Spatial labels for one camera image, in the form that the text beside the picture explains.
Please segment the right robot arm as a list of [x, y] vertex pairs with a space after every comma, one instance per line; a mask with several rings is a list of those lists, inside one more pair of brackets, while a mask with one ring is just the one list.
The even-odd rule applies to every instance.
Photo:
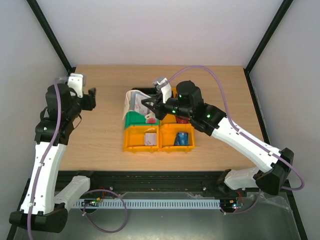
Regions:
[[260, 188], [267, 194], [278, 195], [283, 187], [293, 162], [294, 153], [284, 148], [273, 147], [251, 135], [228, 115], [214, 105], [204, 102], [202, 93], [192, 81], [182, 81], [172, 96], [170, 84], [156, 86], [154, 97], [141, 103], [159, 120], [166, 115], [187, 118], [193, 128], [233, 147], [254, 163], [253, 168], [225, 170], [218, 183], [218, 191], [229, 196], [235, 190]]

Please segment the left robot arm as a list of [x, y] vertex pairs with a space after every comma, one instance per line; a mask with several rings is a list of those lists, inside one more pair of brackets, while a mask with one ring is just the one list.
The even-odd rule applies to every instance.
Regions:
[[32, 231], [60, 233], [76, 201], [89, 190], [90, 179], [72, 177], [55, 193], [61, 160], [75, 129], [74, 120], [82, 111], [96, 107], [96, 88], [83, 93], [81, 87], [55, 83], [45, 94], [46, 107], [35, 127], [35, 159], [29, 187], [19, 208], [10, 214], [12, 225]]

